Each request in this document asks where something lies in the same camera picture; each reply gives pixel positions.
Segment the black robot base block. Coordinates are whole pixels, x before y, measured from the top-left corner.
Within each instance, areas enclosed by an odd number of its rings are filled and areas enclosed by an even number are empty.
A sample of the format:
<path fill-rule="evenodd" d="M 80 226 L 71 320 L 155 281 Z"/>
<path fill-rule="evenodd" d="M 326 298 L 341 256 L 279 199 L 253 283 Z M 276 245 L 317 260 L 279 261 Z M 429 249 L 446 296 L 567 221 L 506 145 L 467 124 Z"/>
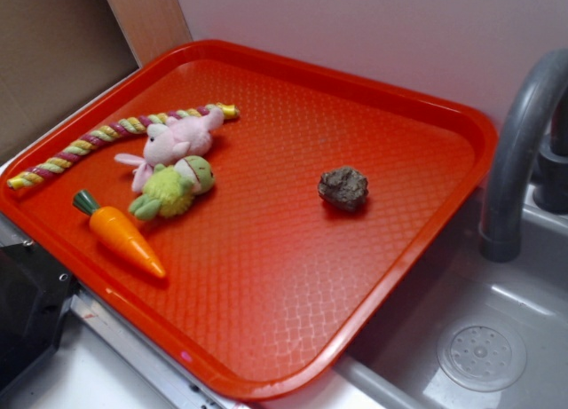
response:
<path fill-rule="evenodd" d="M 1 395 L 59 349 L 76 290 L 73 273 L 41 245 L 1 248 Z"/>

